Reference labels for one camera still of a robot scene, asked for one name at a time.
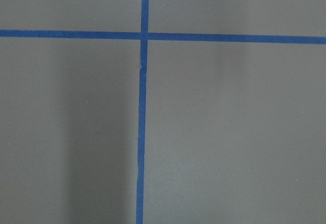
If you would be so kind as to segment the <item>blue tape line crosswise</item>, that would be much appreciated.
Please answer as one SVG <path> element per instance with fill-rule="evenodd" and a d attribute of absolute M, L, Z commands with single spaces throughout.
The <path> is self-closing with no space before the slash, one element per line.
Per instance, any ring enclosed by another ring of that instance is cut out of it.
<path fill-rule="evenodd" d="M 1 30 L 1 37 L 17 38 L 65 38 L 65 39 L 112 39 L 112 40 L 157 40 L 157 41 L 203 41 L 246 42 L 325 45 L 325 37 L 236 35 L 236 34 L 183 34 L 183 33 L 138 33 L 102 31 L 48 31 L 48 30 Z"/>

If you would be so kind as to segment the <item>blue tape line lengthwise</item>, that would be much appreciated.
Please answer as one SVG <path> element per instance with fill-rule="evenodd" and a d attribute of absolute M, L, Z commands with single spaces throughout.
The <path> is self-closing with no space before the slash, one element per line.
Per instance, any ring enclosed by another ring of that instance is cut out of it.
<path fill-rule="evenodd" d="M 146 95 L 148 61 L 149 0 L 141 1 L 140 32 L 140 80 L 139 80 L 139 121 L 138 121 L 138 178 L 136 224 L 143 223 L 144 179 L 145 179 L 145 136 L 146 136 Z"/>

